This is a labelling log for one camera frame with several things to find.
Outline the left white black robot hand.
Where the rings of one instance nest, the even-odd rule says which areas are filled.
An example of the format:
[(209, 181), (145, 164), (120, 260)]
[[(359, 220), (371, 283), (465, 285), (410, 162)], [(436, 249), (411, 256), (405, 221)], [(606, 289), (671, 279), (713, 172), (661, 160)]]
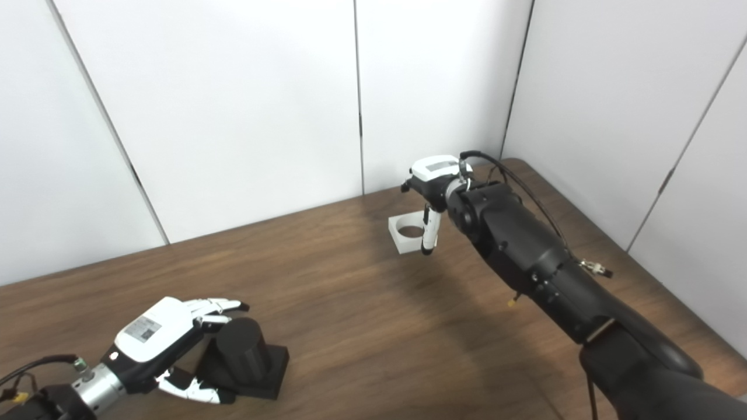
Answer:
[(181, 301), (164, 297), (117, 333), (101, 362), (127, 394), (160, 389), (185, 400), (229, 405), (236, 396), (208, 385), (176, 362), (231, 321), (226, 313), (248, 312), (240, 300), (207, 298)]

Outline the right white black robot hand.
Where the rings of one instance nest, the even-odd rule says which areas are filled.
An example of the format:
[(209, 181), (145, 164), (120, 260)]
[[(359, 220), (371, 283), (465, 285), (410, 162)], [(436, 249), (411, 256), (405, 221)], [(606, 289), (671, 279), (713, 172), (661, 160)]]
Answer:
[(437, 245), (441, 217), (448, 210), (448, 200), (454, 191), (467, 191), (472, 186), (474, 171), (465, 160), (453, 155), (434, 155), (414, 162), (410, 177), (400, 186), (402, 193), (411, 190), (425, 199), (421, 252), (432, 254)]

